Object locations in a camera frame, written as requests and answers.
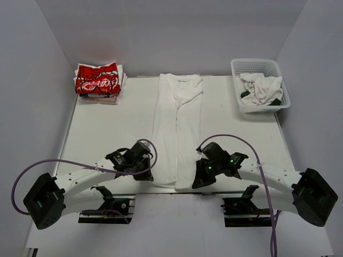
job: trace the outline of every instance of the white cloth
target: white cloth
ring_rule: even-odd
[[[246,105],[269,105],[275,99],[281,101],[283,91],[282,77],[264,77],[263,73],[241,73],[240,78],[245,81],[244,86],[249,95],[241,102]]]
[[[202,92],[198,75],[160,75],[152,133],[159,154],[151,170],[157,185],[181,189],[194,181]]]

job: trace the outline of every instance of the purple cable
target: purple cable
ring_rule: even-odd
[[[155,160],[154,160],[153,164],[148,169],[142,170],[140,172],[121,172],[121,171],[116,171],[116,170],[108,170],[108,169],[99,168],[99,167],[96,168],[95,166],[91,166],[91,165],[88,165],[88,164],[83,164],[83,163],[73,162],[73,161],[68,161],[68,160],[63,160],[63,159],[55,159],[55,158],[53,158],[53,159],[46,159],[46,160],[38,161],[38,162],[35,162],[35,163],[31,164],[29,167],[27,167],[25,170],[23,170],[19,174],[19,176],[16,178],[16,180],[13,183],[13,187],[12,187],[12,191],[11,191],[11,202],[12,202],[12,205],[13,205],[14,209],[17,212],[21,213],[21,214],[29,215],[28,212],[19,209],[19,207],[16,204],[16,200],[14,199],[14,193],[16,192],[16,187],[17,187],[17,184],[18,184],[19,180],[21,179],[21,177],[28,170],[30,170],[31,168],[33,168],[33,167],[35,167],[35,166],[37,166],[39,164],[42,164],[42,163],[46,163],[46,162],[63,162],[63,163],[68,163],[68,164],[72,164],[72,165],[81,166],[81,167],[84,167],[84,168],[87,168],[87,169],[90,169],[90,170],[98,169],[100,171],[110,172],[110,173],[115,173],[115,174],[120,174],[120,175],[139,175],[139,174],[142,174],[144,172],[150,171],[155,166],[155,164],[156,164],[156,161],[157,161],[157,150],[156,150],[155,145],[151,141],[149,141],[147,139],[139,139],[139,140],[137,140],[137,142],[141,142],[141,141],[148,142],[152,146],[152,148],[155,151]]]
[[[216,137],[231,137],[231,138],[235,138],[235,139],[238,139],[240,141],[242,141],[243,143],[245,143],[246,145],[248,145],[250,147],[250,149],[253,151],[253,153],[255,154],[255,158],[256,158],[256,161],[257,161],[257,164],[261,164],[260,162],[260,159],[259,159],[259,156],[256,152],[256,150],[253,148],[253,146],[251,144],[249,144],[247,141],[245,141],[244,139],[236,136],[236,135],[230,135],[230,134],[217,134],[217,135],[212,135],[208,138],[206,138],[198,148],[201,148],[201,146],[207,141],[207,140],[210,140],[211,138],[216,138]],[[270,255],[271,257],[277,257],[278,256],[278,249],[277,249],[277,237],[276,237],[276,222],[277,219],[274,220],[274,217],[273,217],[273,207],[272,207],[272,200],[271,200],[271,197],[270,197],[270,194],[269,194],[269,189],[268,189],[268,185],[267,185],[267,181],[266,181],[266,178],[264,176],[264,172],[263,172],[263,168],[262,166],[259,166],[259,170],[260,170],[260,173],[261,173],[261,177],[262,177],[262,181],[263,181],[263,184],[264,184],[264,187],[265,187],[265,190],[266,190],[266,196],[267,196],[267,201],[268,201],[268,206],[269,206],[269,212],[270,212],[270,215],[271,215],[271,223],[272,223],[272,234],[271,234],[271,239],[270,239]]]
[[[122,213],[118,212],[117,210],[106,209],[106,210],[84,210],[84,211],[86,211],[86,212],[88,212],[88,213],[102,213],[102,212],[116,213],[116,214],[122,216],[123,219],[125,220],[125,222],[126,222],[127,224],[130,223],[130,222],[128,221],[128,219],[127,219]]]
[[[277,213],[275,214],[274,218],[275,218],[275,225],[277,224],[278,222],[278,219],[279,219],[279,215],[282,213],[282,210],[277,210]]]

